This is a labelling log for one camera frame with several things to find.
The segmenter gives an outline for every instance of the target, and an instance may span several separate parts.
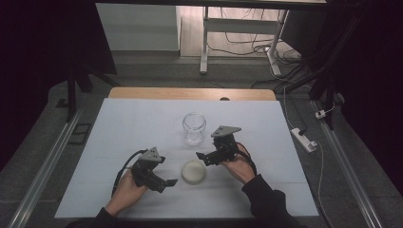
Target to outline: black sleeve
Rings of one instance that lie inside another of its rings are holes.
[[[264,227],[295,228],[301,226],[288,214],[285,194],[273,190],[261,175],[247,182],[242,191],[251,202],[251,212]]]
[[[113,228],[118,220],[102,208],[96,218],[71,222],[66,228]]]

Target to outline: white tabletop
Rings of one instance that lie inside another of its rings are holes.
[[[207,126],[204,141],[190,147],[182,141],[182,118],[194,111],[205,116]],[[279,102],[105,99],[55,217],[95,217],[109,201],[125,161],[138,150],[157,146],[166,160],[154,173],[179,180],[161,194],[147,191],[121,218],[251,218],[241,183],[224,167],[208,166],[198,185],[181,177],[183,165],[197,159],[195,152],[215,150],[210,134],[220,125],[242,128],[235,139],[247,147],[258,173],[286,194],[292,216],[318,215]]]

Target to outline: human hand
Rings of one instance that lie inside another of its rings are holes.
[[[246,148],[243,147],[242,144],[237,143],[238,149],[250,156],[246,151]],[[251,179],[255,177],[255,173],[247,159],[245,159],[241,155],[237,155],[237,157],[233,161],[223,161],[221,162],[225,168],[229,171],[229,173],[236,178],[238,181],[241,181],[243,184],[249,182]]]
[[[127,169],[125,174],[122,176],[118,188],[113,194],[112,199],[106,205],[105,210],[113,217],[116,217],[124,209],[134,205],[139,201],[140,197],[148,187],[141,186],[138,187],[136,182],[133,180],[133,175],[131,174],[131,167]]]

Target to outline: white wall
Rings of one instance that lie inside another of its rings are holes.
[[[179,7],[97,4],[111,50],[179,50]]]

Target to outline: dark background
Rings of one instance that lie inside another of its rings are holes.
[[[98,11],[86,0],[2,0],[0,63],[0,168],[73,66],[116,73]]]
[[[400,1],[372,1],[333,69],[343,115],[401,194],[402,16]]]

